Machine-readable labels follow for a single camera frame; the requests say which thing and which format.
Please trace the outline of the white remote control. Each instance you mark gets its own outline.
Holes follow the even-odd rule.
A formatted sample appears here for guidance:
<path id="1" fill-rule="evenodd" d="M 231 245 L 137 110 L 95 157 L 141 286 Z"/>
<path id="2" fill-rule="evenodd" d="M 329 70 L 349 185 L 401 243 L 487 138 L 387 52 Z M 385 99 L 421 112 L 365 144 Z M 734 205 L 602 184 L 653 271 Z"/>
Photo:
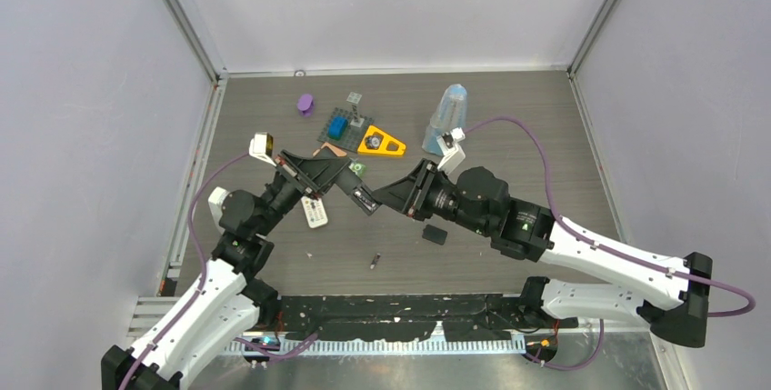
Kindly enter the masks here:
<path id="1" fill-rule="evenodd" d="M 329 219 L 321 199 L 303 196 L 301 205 L 309 228 L 317 229 L 328 224 Z"/>

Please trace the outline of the black battery compartment cover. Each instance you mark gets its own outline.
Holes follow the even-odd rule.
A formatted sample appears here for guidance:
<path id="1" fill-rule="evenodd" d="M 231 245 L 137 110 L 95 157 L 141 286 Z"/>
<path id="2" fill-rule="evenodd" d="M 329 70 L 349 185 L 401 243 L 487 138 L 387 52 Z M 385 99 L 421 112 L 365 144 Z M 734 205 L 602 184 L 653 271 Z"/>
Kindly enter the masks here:
<path id="1" fill-rule="evenodd" d="M 422 238 L 436 245 L 444 245 L 448 232 L 433 225 L 426 225 L 422 231 Z"/>

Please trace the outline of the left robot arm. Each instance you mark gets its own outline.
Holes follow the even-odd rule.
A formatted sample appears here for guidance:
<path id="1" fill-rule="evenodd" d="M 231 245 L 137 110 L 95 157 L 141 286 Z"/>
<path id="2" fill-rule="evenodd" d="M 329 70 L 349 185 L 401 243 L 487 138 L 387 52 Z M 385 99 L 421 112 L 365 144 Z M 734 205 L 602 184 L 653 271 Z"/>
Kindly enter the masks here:
<path id="1" fill-rule="evenodd" d="M 279 316 L 277 291 L 257 278 L 274 249 L 267 237 L 302 197 L 318 198 L 355 173 L 347 157 L 303 158 L 287 151 L 261 195 L 213 192 L 223 232 L 201 273 L 143 336 L 101 360 L 104 389 L 187 389 L 225 347 Z"/>

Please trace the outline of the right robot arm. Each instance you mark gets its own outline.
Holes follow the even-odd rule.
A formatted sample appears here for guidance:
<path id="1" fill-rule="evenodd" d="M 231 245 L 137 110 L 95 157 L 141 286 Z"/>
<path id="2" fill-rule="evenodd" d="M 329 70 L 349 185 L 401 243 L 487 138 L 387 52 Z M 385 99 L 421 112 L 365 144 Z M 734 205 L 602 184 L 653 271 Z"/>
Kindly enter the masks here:
<path id="1" fill-rule="evenodd" d="M 599 279 L 578 285 L 547 277 L 526 281 L 522 320 L 542 326 L 551 318 L 586 317 L 645 325 L 674 345 L 706 343 L 713 261 L 635 249 L 592 233 L 548 208 L 516 199 L 507 182 L 484 167 L 465 170 L 455 182 L 422 160 L 406 177 L 373 192 L 375 200 L 415 220 L 437 215 L 489 238 L 501 255 L 567 267 Z"/>

